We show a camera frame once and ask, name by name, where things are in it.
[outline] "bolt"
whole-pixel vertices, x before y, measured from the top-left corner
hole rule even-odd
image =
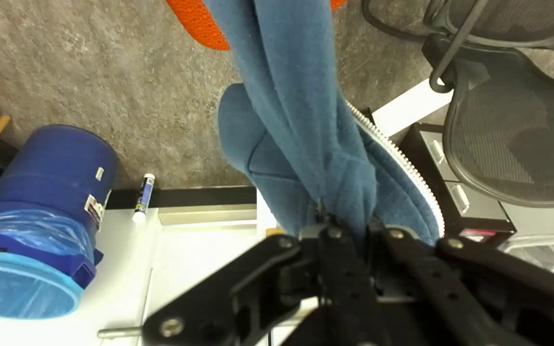
[[[328,236],[333,239],[341,238],[343,235],[343,232],[339,230],[338,228],[331,228],[328,230]]]
[[[459,239],[454,239],[454,238],[450,238],[448,239],[448,245],[450,245],[450,247],[454,248],[454,249],[462,249],[463,248],[463,242],[460,241]]]
[[[403,239],[403,237],[404,237],[403,232],[398,231],[398,230],[391,230],[390,231],[390,236],[393,237],[393,238],[397,238],[397,239]]]
[[[286,249],[292,247],[294,244],[292,241],[288,238],[280,238],[279,239],[279,246],[285,247]]]
[[[183,331],[184,325],[183,320],[180,318],[171,318],[162,322],[160,331],[164,337],[171,337],[179,335]]]

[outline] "office chair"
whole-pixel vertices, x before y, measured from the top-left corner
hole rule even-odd
[[[426,26],[456,33],[477,0],[431,0]],[[489,0],[468,42],[485,46],[554,50],[554,0]]]
[[[493,2],[474,2],[453,38],[432,34],[422,48],[433,66],[431,87],[454,89],[444,125],[446,159],[474,190],[512,204],[552,208],[554,79],[516,49],[464,43]]]

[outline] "zipper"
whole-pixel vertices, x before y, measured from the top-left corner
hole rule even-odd
[[[345,103],[347,103],[348,108],[352,111],[356,124],[361,127],[361,129],[365,130],[365,132],[367,132],[367,134],[378,142],[387,152],[389,152],[391,157],[403,169],[414,186],[418,188],[418,191],[420,191],[420,194],[422,194],[422,197],[431,208],[433,216],[435,216],[435,221],[437,221],[438,230],[440,231],[440,237],[444,237],[444,228],[446,223],[444,221],[444,216],[441,213],[440,204],[437,202],[437,198],[435,198],[435,195],[433,194],[433,191],[431,191],[431,188],[427,182],[425,182],[424,178],[420,175],[420,172],[418,172],[416,167],[409,162],[409,159],[390,140],[390,138],[383,134],[380,129],[378,129],[369,119],[367,119],[367,117],[362,114],[362,112],[356,109],[356,107],[348,101],[345,101]]]

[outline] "black cable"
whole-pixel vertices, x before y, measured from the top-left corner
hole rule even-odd
[[[427,39],[426,35],[417,35],[414,33],[408,33],[406,31],[393,28],[392,26],[389,26],[384,22],[382,22],[381,20],[379,20],[376,16],[374,16],[371,13],[371,10],[369,9],[370,2],[371,0],[362,0],[361,9],[363,10],[363,17],[365,18],[365,20],[369,22],[369,24],[371,24],[373,27],[382,31],[383,33],[391,35],[392,37],[403,39],[405,41],[416,42],[416,43],[425,42],[425,39]]]

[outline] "marker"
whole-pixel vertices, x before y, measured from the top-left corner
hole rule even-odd
[[[149,208],[149,201],[151,200],[151,192],[153,191],[154,184],[155,175],[151,173],[145,174],[145,179],[140,187],[140,195],[138,196],[138,201],[136,201],[136,208],[134,209],[132,221],[144,223],[147,220],[147,208]]]

